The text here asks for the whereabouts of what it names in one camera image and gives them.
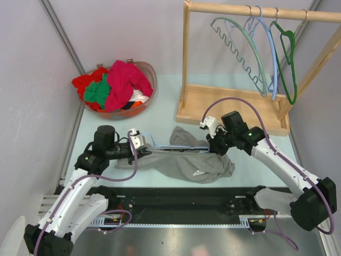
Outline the light blue wire hanger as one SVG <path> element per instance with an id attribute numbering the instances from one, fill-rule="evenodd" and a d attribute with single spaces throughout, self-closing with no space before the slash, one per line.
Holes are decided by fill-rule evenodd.
<path id="1" fill-rule="evenodd" d="M 156 144 L 152 134 L 148 133 L 148 132 L 142 132 L 142 135 L 147 135 L 150 137 L 151 141 L 152 141 L 152 149 L 155 150 L 178 150 L 178 151 L 198 151 L 199 153 L 208 153 L 210 151 L 209 147 L 202 147 L 202 146 L 196 146 L 196 147 L 191 147 L 191 146 L 175 146 L 175 145 L 158 145 Z"/>

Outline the grey t shirt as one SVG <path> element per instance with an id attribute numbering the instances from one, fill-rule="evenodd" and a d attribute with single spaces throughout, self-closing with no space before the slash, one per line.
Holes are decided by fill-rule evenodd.
<path id="1" fill-rule="evenodd" d="M 207 141 L 197 140 L 190 132 L 176 126 L 169 145 L 209 147 Z M 152 154 L 138 160 L 138 169 L 155 169 L 170 178 L 194 183 L 213 183 L 223 177 L 231 177 L 235 164 L 227 155 L 199 153 L 198 151 L 155 150 L 147 145 Z"/>

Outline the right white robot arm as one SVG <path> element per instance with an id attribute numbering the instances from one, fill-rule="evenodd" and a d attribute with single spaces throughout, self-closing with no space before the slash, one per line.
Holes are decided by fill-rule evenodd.
<path id="1" fill-rule="evenodd" d="M 304 230 L 311 231 L 337 210 L 336 184 L 326 177 L 321 179 L 294 163 L 275 146 L 260 127 L 249 128 L 237 111 L 221 117 L 207 116 L 200 128 L 206 136 L 210 151 L 225 155 L 236 147 L 267 166 L 289 188 L 289 193 L 258 186 L 246 200 L 246 209 L 258 214 L 263 209 L 290 215 Z"/>

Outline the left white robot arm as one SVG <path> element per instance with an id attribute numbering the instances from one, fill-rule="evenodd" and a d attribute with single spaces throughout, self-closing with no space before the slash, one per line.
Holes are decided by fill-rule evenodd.
<path id="1" fill-rule="evenodd" d="M 97 187 L 88 201 L 80 206 L 98 180 L 114 181 L 102 174 L 111 160 L 127 159 L 128 163 L 134 164 L 133 173 L 124 178 L 125 181 L 136 175 L 138 159 L 149 152 L 145 138 L 138 130 L 129 130 L 126 140 L 121 141 L 113 126 L 97 128 L 93 141 L 78 157 L 71 178 L 52 207 L 38 224 L 26 225 L 23 238 L 30 254 L 70 255 L 77 238 L 96 217 L 120 214 L 132 218 L 130 211 L 119 207 L 113 190 L 105 186 Z"/>

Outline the dark green velvet hanger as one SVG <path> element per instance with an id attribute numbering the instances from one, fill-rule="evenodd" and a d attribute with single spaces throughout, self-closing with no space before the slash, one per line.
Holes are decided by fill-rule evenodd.
<path id="1" fill-rule="evenodd" d="M 298 96 L 298 88 L 297 88 L 296 74 L 295 74 L 295 63 L 294 63 L 294 52 L 295 52 L 295 47 L 296 47 L 295 34 L 291 30 L 284 30 L 278 24 L 279 9 L 277 7 L 275 7 L 275 10 L 276 10 L 276 19 L 271 22 L 271 24 L 269 26 L 269 30 L 271 32 L 271 27 L 273 25 L 275 25 L 277 30 L 280 32 L 280 41 L 281 41 L 282 49 L 283 49 L 283 52 L 285 55 L 285 60 L 286 60 L 287 65 L 291 68 L 291 76 L 292 76 L 293 87 L 294 87 L 294 96 L 293 97 L 290 96 L 290 93 L 289 93 L 289 90 L 287 88 L 287 84 L 285 81 L 285 77 L 283 74 L 283 69 L 281 68 L 279 57 L 278 57 L 277 51 L 275 50 L 275 56 L 276 56 L 276 61 L 277 61 L 277 65 L 278 65 L 278 72 L 279 72 L 279 75 L 280 75 L 280 78 L 282 81 L 283 89 L 285 91 L 287 100 L 289 101 L 290 105 L 294 105 L 296 103 L 297 96 Z M 288 53 L 286 50 L 284 40 L 283 40 L 283 36 L 287 37 L 289 39 L 290 53 Z"/>

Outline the light blue plastic hanger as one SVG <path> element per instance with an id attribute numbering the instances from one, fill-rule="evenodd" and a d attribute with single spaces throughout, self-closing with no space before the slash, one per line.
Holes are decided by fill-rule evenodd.
<path id="1" fill-rule="evenodd" d="M 272 54 L 273 72 L 276 73 L 278 71 L 278 64 L 276 61 L 276 50 L 275 50 L 275 46 L 274 46 L 274 40 L 273 40 L 273 37 L 271 35 L 270 28 L 267 27 L 266 24 L 262 20 L 262 8 L 260 6 L 258 6 L 260 13 L 261 13 L 261 16 L 259 18 L 254 18 L 252 7 L 249 5 L 247 5 L 247 7 L 249 7 L 249 9 L 250 9 L 250 17 L 246 20 L 243 28 L 245 28 L 245 26 L 248 25 L 248 35 L 256 47 L 256 44 L 253 40 L 254 33 L 255 33 L 256 28 L 257 28 L 257 25 L 259 23 L 262 24 L 262 26 L 266 32 L 266 35 L 268 37 L 268 40 L 269 40 L 269 45 L 270 45 L 271 54 Z M 271 83 L 267 86 L 268 91 L 270 93 L 272 93 L 272 100 L 275 100 L 275 97 L 277 95 L 277 87 L 278 87 L 278 79 L 273 76 Z"/>

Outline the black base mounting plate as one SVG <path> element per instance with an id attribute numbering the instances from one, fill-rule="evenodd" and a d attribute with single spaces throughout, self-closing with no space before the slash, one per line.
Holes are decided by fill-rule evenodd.
<path id="1" fill-rule="evenodd" d="M 94 187 L 88 195 L 108 198 L 104 217 L 120 218 L 127 225 L 133 217 L 191 218 L 239 216 L 248 218 L 250 226 L 264 227 L 274 211 L 263 209 L 251 198 L 255 188 L 107 188 Z"/>

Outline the wooden clothes rack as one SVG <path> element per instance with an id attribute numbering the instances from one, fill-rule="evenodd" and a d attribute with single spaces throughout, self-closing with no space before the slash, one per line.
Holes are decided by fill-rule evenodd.
<path id="1" fill-rule="evenodd" d="M 176 121 L 185 124 L 199 124 L 205 111 L 204 107 L 208 107 L 210 103 L 218 100 L 220 97 L 239 97 L 249 101 L 260 112 L 270 135 L 287 136 L 289 128 L 289 111 L 293 107 L 284 95 L 275 96 L 274 101 L 268 95 L 262 97 L 256 92 L 227 89 L 222 87 L 213 87 L 188 83 L 188 53 L 189 53 L 189 31 L 190 31 L 190 13 L 211 13 L 211 14 L 230 14 L 239 16 L 249 16 L 250 18 L 274 18 L 286 20 L 299 20 L 339 23 L 340 12 L 325 11 L 305 11 L 293 9 L 277 9 L 274 7 L 260 7 L 246 5 L 227 5 L 214 3 L 201 3 L 184 1 L 183 4 L 183 60 L 182 60 L 182 91 L 179 101 L 178 111 L 176 113 Z M 318 55 L 314 63 L 306 72 L 301 82 L 298 84 L 297 99 L 306 90 L 309 84 L 314 80 L 315 76 L 330 59 L 333 53 L 340 45 L 340 26 L 325 45 L 321 53 Z M 213 107 L 208 111 L 209 115 L 214 117 L 224 114 L 225 111 L 237 110 L 245 120 L 251 125 L 260 124 L 256 120 L 254 114 L 251 113 L 249 107 L 242 106 L 242 103 L 233 101 L 231 103 L 222 103 L 222 107 Z"/>

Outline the white garment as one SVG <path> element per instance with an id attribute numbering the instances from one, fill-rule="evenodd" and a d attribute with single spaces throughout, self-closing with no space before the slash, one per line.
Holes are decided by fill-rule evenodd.
<path id="1" fill-rule="evenodd" d="M 142 103 L 146 102 L 149 99 L 148 96 L 144 95 L 140 90 L 133 90 L 133 94 L 129 101 L 138 102 L 141 101 Z"/>

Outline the green garment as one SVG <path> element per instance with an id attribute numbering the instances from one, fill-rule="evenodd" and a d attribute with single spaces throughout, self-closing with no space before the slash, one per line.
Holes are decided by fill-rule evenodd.
<path id="1" fill-rule="evenodd" d="M 111 91 L 111 86 L 109 85 L 107 78 L 108 74 L 104 73 L 99 82 L 91 82 L 84 92 L 84 101 L 98 103 L 100 107 L 104 109 L 105 102 Z"/>

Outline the magenta garment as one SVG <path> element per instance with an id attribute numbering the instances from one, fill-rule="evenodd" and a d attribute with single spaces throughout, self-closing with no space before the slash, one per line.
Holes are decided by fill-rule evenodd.
<path id="1" fill-rule="evenodd" d="M 134 90 L 141 91 L 147 97 L 153 94 L 153 88 L 145 74 L 132 63 L 115 61 L 109 70 L 107 82 L 110 92 L 104 105 L 106 112 L 113 112 L 125 106 Z"/>

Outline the red garment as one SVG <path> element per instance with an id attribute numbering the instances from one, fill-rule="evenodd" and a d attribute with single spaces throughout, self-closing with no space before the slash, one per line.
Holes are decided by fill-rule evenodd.
<path id="1" fill-rule="evenodd" d="M 101 107 L 98 103 L 84 101 L 83 95 L 86 91 L 86 88 L 90 85 L 91 82 L 101 81 L 103 74 L 107 74 L 108 72 L 109 71 L 106 68 L 100 67 L 93 71 L 91 74 L 85 74 L 74 78 L 71 82 L 72 85 L 77 89 L 78 97 L 81 102 L 89 106 L 91 110 L 98 111 L 99 109 L 101 109 Z"/>

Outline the transparent pink laundry basket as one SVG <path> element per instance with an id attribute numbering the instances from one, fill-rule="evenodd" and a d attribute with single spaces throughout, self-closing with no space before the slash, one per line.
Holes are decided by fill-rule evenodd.
<path id="1" fill-rule="evenodd" d="M 147 77 L 147 79 L 151 83 L 151 87 L 153 88 L 153 94 L 151 95 L 151 97 L 149 97 L 149 99 L 146 102 L 144 102 L 143 104 L 141 104 L 140 106 L 138 106 L 136 108 L 132 108 L 132 109 L 129 109 L 126 111 L 119 111 L 116 113 L 114 113 L 114 112 L 113 113 L 111 113 L 111 112 L 100 113 L 100 112 L 93 111 L 90 109 L 89 106 L 87 106 L 85 103 L 81 102 L 81 100 L 79 99 L 80 103 L 84 106 L 85 109 L 87 109 L 88 111 L 90 111 L 90 112 L 94 113 L 95 115 L 102 117 L 102 118 L 119 120 L 119 119 L 126 119 L 126 118 L 136 116 L 136 115 L 140 114 L 141 112 L 143 112 L 151 104 L 152 98 L 155 95 L 156 88 L 157 88 L 157 77 L 156 77 L 156 73 L 155 73 L 154 68 L 150 64 L 143 62 L 143 61 L 135 62 L 133 60 L 127 60 L 126 63 L 132 63 L 132 64 L 136 65 L 138 67 L 138 69 L 141 70 L 145 74 L 145 76 Z M 98 69 L 100 67 L 106 68 L 102 65 L 98 65 L 96 69 Z M 86 74 L 91 74 L 95 70 L 89 71 Z"/>

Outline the aluminium rail frame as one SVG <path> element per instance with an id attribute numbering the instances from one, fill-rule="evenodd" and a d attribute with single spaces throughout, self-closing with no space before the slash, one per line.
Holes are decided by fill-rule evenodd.
<path id="1" fill-rule="evenodd" d="M 40 211 L 39 211 L 39 214 L 40 214 L 40 220 L 41 218 L 48 212 L 48 210 L 52 207 L 52 205 L 54 204 L 55 200 L 58 198 L 59 195 L 53 195 L 51 197 L 45 197 L 43 199 L 43 203 L 40 207 Z M 80 202 L 80 206 L 83 206 L 87 201 L 88 199 L 90 198 L 90 195 L 85 195 L 84 199 Z M 267 233 L 268 229 L 267 229 L 267 224 L 270 222 L 270 221 L 274 221 L 275 225 L 278 227 L 278 228 L 282 228 L 283 227 L 283 219 L 287 219 L 289 218 L 289 215 L 287 214 L 284 214 L 284 213 L 281 213 L 281 212 L 274 212 L 273 214 L 273 217 L 269 218 L 266 222 L 266 225 L 264 227 L 261 227 L 259 225 L 254 225 L 254 226 L 250 226 L 249 228 L 242 228 L 242 229 L 249 229 L 252 233 Z M 114 231 L 115 229 L 119 228 L 119 227 L 116 227 L 114 228 L 113 230 L 105 230 L 104 228 L 96 228 L 98 229 L 99 231 L 102 231 L 102 232 L 105 232 L 105 233 L 108 233 L 108 232 L 111 232 L 111 231 Z M 133 227 L 133 228 L 151 228 L 151 227 Z M 213 227 L 164 227 L 164 228 L 209 228 L 209 229 L 213 229 Z"/>

